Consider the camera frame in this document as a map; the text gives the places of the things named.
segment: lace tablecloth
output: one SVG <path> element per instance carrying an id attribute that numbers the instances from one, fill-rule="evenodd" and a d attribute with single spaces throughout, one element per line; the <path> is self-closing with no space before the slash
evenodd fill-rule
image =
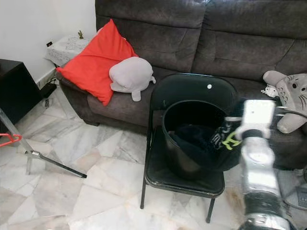
<path id="1" fill-rule="evenodd" d="M 80 39 L 77 36 L 66 36 L 47 48 L 46 59 L 58 66 L 64 65 L 89 44 L 89 39 Z"/>

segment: marble floor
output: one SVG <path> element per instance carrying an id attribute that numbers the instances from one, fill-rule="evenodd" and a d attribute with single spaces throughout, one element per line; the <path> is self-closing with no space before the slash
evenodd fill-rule
<path id="1" fill-rule="evenodd" d="M 24 149 L 0 148 L 0 230 L 235 230 L 243 221 L 239 167 L 225 173 L 226 189 L 210 224 L 209 199 L 149 186 L 141 210 L 146 137 L 85 124 L 60 88 L 50 101 L 48 109 L 38 104 L 16 126 L 33 149 L 88 177 L 40 160 L 25 175 Z"/>

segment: black cabinet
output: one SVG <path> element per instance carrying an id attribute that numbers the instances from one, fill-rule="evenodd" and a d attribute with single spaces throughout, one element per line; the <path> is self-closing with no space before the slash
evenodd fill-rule
<path id="1" fill-rule="evenodd" d="M 30 73 L 20 61 L 0 59 L 0 108 L 15 124 L 42 100 Z M 0 133 L 7 128 L 0 123 Z"/>

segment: sofa backrest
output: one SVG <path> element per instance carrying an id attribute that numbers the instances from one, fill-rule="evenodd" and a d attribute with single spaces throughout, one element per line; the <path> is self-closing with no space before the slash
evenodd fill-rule
<path id="1" fill-rule="evenodd" d="M 190 72 L 203 16 L 203 0 L 96 0 L 96 28 L 110 18 L 135 52 L 152 65 Z"/>
<path id="2" fill-rule="evenodd" d="M 211 0 L 192 72 L 261 81 L 307 72 L 306 0 Z"/>

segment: sofa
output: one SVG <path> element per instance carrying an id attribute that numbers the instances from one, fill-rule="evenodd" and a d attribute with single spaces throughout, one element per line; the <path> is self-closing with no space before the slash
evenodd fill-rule
<path id="1" fill-rule="evenodd" d="M 197 73 L 230 82 L 240 98 L 269 99 L 262 75 L 307 72 L 305 0 L 96 0 L 97 30 L 112 18 L 135 52 L 153 66 L 157 82 L 173 73 Z M 134 102 L 114 92 L 107 106 L 57 73 L 72 107 L 87 124 L 145 132 L 154 85 Z M 307 164 L 307 124 L 291 134 L 272 125 L 278 167 Z"/>

